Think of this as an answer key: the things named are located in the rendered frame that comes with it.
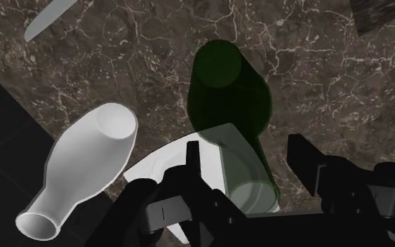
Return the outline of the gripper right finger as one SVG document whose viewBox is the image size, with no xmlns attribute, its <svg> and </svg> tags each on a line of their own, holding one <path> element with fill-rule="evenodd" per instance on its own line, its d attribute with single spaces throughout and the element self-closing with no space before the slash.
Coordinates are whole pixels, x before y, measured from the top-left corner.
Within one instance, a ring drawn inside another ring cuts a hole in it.
<svg viewBox="0 0 395 247">
<path fill-rule="evenodd" d="M 320 247 L 395 247 L 395 162 L 366 170 L 290 134 L 286 161 L 322 214 L 308 230 Z"/>
</svg>

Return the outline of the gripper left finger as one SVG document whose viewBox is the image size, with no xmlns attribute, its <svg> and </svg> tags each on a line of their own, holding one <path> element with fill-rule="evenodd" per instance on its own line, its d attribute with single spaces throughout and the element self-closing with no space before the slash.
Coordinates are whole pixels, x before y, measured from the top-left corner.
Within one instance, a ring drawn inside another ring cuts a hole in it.
<svg viewBox="0 0 395 247">
<path fill-rule="evenodd" d="M 199 143 L 161 182 L 129 182 L 83 247 L 156 247 L 165 227 L 180 224 L 191 247 L 243 247 L 246 216 L 201 177 Z"/>
</svg>

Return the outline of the white plate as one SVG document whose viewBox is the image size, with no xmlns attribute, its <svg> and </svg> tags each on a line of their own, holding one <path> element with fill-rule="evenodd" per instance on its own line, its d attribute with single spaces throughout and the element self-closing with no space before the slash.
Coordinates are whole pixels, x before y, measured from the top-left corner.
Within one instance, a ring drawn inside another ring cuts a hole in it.
<svg viewBox="0 0 395 247">
<path fill-rule="evenodd" d="M 164 173 L 190 163 L 212 189 L 220 190 L 242 213 L 275 213 L 279 190 L 260 141 L 232 123 L 190 133 L 156 149 L 129 168 L 128 182 L 149 178 L 161 182 Z"/>
</svg>

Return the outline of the white vase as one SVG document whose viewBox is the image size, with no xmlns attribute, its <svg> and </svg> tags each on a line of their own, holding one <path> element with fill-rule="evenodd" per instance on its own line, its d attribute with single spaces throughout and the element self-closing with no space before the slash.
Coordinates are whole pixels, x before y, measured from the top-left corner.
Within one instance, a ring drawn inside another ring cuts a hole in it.
<svg viewBox="0 0 395 247">
<path fill-rule="evenodd" d="M 15 225 L 37 241 L 54 239 L 72 211 L 110 186 L 135 145 L 138 120 L 127 106 L 108 102 L 85 113 L 53 144 L 43 187 Z"/>
</svg>

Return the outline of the dark green glass bottle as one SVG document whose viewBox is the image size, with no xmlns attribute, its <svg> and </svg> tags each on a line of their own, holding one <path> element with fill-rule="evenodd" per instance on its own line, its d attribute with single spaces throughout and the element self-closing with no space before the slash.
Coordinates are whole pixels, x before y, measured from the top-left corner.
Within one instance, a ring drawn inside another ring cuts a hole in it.
<svg viewBox="0 0 395 247">
<path fill-rule="evenodd" d="M 232 42 L 212 40 L 197 51 L 187 115 L 220 150 L 227 197 L 245 214 L 276 211 L 279 189 L 259 140 L 272 115 L 271 93 Z"/>
</svg>

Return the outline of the dark robot stand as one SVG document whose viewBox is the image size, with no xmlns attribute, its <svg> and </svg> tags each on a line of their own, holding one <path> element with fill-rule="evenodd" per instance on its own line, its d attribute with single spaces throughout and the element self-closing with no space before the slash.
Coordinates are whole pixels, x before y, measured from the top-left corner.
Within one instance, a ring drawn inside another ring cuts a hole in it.
<svg viewBox="0 0 395 247">
<path fill-rule="evenodd" d="M 349 0 L 359 36 L 395 20 L 395 0 Z"/>
</svg>

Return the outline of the grey knife blade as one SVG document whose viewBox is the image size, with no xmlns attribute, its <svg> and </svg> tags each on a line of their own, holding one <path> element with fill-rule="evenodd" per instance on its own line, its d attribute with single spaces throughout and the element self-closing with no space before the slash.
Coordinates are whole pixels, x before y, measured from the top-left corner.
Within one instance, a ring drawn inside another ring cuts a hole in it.
<svg viewBox="0 0 395 247">
<path fill-rule="evenodd" d="M 78 0 L 52 0 L 27 26 L 24 33 L 25 41 L 29 42 L 43 32 L 77 1 Z"/>
</svg>

